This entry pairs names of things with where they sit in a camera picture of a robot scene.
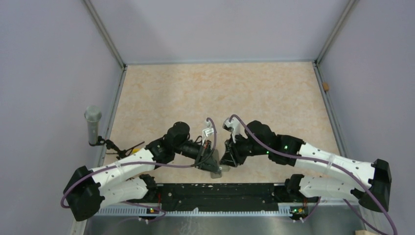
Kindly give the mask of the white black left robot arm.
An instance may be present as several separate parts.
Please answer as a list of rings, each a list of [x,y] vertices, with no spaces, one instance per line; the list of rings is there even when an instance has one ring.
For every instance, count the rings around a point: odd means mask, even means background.
[[[77,168],[63,191],[61,207],[69,209],[76,221],[84,221],[112,204],[133,199],[152,202],[157,196],[157,185],[147,173],[159,167],[183,168],[183,165],[172,164],[177,154],[194,160],[189,167],[221,174],[220,165],[213,156],[217,130],[209,117],[206,126],[202,139],[193,141],[189,125],[176,122],[163,137],[129,156],[110,140],[98,138],[98,145],[106,144],[121,154],[118,161],[91,169]]]

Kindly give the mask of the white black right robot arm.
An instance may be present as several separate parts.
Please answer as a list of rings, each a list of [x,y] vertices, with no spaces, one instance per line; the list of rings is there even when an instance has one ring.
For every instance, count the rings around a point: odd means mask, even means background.
[[[356,201],[364,208],[388,211],[392,175],[389,163],[382,159],[361,162],[323,151],[302,139],[279,135],[257,120],[250,122],[245,135],[236,119],[226,119],[223,129],[231,137],[225,141],[221,165],[237,167],[247,157],[266,155],[278,165],[310,169],[323,178],[293,174],[285,181],[287,196],[294,202],[303,198],[331,197]]]

